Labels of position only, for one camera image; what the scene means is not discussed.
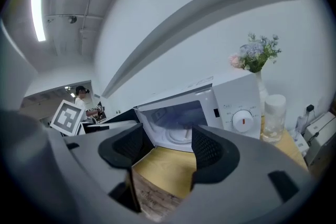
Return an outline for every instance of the wooden countertop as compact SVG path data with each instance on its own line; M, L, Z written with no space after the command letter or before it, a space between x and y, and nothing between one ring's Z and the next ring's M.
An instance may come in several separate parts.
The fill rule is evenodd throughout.
M307 169L299 149L287 130L284 130L282 139L276 147ZM196 171L196 158L194 153L157 147L133 169L159 188L185 198L190 193L192 174Z

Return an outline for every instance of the microwave window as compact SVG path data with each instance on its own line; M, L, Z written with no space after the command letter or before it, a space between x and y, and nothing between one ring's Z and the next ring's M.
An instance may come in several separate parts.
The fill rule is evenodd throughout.
M183 103L143 112L156 135L163 135L173 144L188 144L193 125L207 125L199 101Z

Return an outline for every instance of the fluorescent light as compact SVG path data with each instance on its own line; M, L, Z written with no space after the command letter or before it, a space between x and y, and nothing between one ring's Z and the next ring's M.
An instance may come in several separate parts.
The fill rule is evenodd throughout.
M41 0L31 0L31 11L33 15L33 23L38 41L45 41L46 37L43 31Z

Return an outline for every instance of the microwave button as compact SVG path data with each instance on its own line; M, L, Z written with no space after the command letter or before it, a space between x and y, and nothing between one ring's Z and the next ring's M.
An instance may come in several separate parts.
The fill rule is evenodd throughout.
M239 110L232 117L235 130L245 133L253 127L253 117L248 110Z

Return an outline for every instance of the man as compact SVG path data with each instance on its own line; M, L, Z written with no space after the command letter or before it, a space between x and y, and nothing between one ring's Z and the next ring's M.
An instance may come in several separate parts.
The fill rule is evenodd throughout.
M76 99L75 99L75 105L79 106L81 108L84 108L86 110L85 107L85 103L83 101L83 99L86 97L87 92L89 92L87 89L85 89L83 86L77 86L76 87ZM93 122L93 120L91 118L89 118L89 116L95 115L97 113L100 113L101 110L100 109L96 109L93 111L86 111L86 114L83 114L81 121L87 121L87 122Z

